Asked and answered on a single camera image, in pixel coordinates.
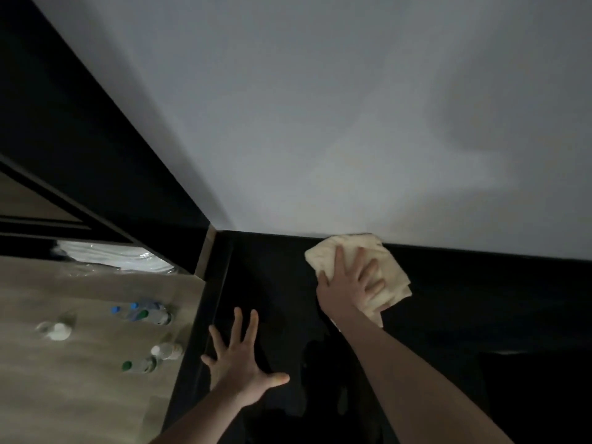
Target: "person's left arm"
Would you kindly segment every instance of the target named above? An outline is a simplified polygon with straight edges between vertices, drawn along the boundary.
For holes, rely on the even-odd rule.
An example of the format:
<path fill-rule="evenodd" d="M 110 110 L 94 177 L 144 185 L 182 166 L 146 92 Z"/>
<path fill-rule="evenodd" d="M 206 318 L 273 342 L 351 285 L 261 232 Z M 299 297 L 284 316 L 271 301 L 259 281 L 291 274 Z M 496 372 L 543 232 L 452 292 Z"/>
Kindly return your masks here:
<path fill-rule="evenodd" d="M 228 347 L 218 329 L 210 326 L 218 359 L 202 355 L 201 360 L 210 368 L 211 391 L 152 444 L 215 444 L 242 407 L 257 402 L 269 388 L 290 380 L 286 373 L 264 373 L 255 362 L 257 312 L 251 311 L 249 327 L 241 342 L 242 323 L 242 312 L 237 307 Z"/>

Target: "folded towel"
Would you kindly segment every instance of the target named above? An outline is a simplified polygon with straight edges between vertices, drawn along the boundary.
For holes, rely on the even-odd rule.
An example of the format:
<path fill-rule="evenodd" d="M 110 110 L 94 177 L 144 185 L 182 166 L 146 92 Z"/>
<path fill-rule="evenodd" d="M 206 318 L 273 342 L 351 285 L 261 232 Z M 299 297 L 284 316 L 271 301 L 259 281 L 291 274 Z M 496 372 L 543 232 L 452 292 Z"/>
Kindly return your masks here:
<path fill-rule="evenodd" d="M 380 312 L 375 312 L 375 310 L 384 304 L 393 306 L 398 301 L 411 296 L 409 277 L 407 277 L 407 274 L 401 269 L 391 253 L 382 246 L 382 242 L 373 234 L 335 235 L 329 237 L 321 241 L 317 246 L 307 250 L 304 253 L 304 258 L 313 267 L 317 275 L 321 271 L 325 271 L 325 274 L 331 280 L 335 272 L 335 249 L 339 245 L 343 246 L 344 260 L 347 268 L 352 265 L 358 247 L 366 248 L 366 265 L 372 259 L 378 261 L 378 270 L 374 273 L 370 284 L 384 279 L 386 285 L 380 293 L 368 301 L 362 312 L 377 326 L 382 327 L 381 314 Z"/>

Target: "person's left hand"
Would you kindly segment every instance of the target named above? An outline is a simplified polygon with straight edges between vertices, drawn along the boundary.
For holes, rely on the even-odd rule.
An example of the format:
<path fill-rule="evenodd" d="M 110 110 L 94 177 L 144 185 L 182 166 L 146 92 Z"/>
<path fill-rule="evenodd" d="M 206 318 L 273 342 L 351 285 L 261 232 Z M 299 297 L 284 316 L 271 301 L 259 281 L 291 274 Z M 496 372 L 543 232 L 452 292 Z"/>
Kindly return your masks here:
<path fill-rule="evenodd" d="M 210 334 L 216 350 L 217 360 L 202 355 L 201 360 L 210 368 L 210 390 L 221 389 L 236 396 L 241 407 L 254 404 L 269 388 L 284 385 L 290 376 L 283 372 L 266 374 L 255 362 L 255 337 L 259 325 L 259 315 L 251 310 L 249 327 L 241 342 L 243 314 L 239 307 L 234 308 L 234 324 L 230 334 L 230 344 L 226 347 L 218 329 L 211 325 Z"/>

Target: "white wall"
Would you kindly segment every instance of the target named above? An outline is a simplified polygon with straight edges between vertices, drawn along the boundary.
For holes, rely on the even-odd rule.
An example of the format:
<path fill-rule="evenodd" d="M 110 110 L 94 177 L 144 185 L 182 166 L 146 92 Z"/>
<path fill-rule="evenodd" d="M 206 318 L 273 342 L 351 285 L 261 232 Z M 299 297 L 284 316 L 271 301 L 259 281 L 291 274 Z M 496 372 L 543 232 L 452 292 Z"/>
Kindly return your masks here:
<path fill-rule="evenodd" d="M 592 258 L 592 0 L 35 0 L 219 228 Z"/>

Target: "wooden floor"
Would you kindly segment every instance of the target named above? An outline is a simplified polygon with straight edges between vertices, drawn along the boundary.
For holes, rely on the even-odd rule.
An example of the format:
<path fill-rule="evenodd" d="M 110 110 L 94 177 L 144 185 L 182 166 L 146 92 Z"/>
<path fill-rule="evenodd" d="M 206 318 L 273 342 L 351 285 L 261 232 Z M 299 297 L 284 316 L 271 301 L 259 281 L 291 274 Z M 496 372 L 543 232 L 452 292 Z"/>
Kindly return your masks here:
<path fill-rule="evenodd" d="M 184 275 L 80 275 L 76 265 L 0 257 L 0 442 L 146 443 L 160 429 L 180 360 L 153 373 L 121 372 L 171 338 L 185 343 L 203 281 Z M 172 306 L 162 327 L 110 314 L 150 297 Z M 35 326 L 73 321 L 64 342 Z"/>

